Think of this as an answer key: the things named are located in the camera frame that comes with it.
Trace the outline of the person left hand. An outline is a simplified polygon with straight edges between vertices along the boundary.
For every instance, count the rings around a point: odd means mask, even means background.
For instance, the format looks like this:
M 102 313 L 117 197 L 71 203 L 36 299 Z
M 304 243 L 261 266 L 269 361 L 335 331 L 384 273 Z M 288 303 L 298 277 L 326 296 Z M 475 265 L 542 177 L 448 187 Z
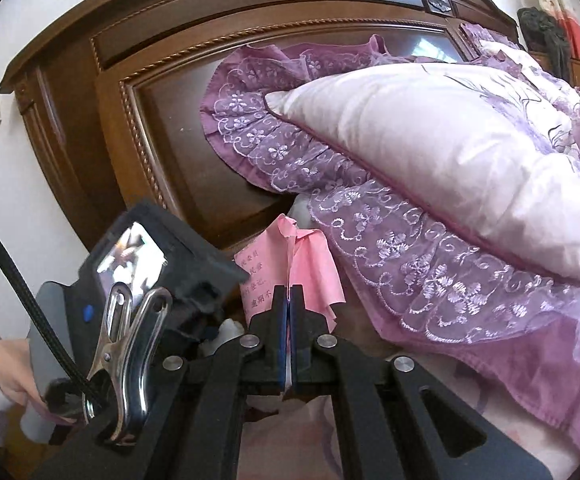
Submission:
M 48 410 L 35 384 L 27 339 L 0 339 L 0 388 L 13 405 L 32 406 L 40 416 L 60 425 L 75 422 Z

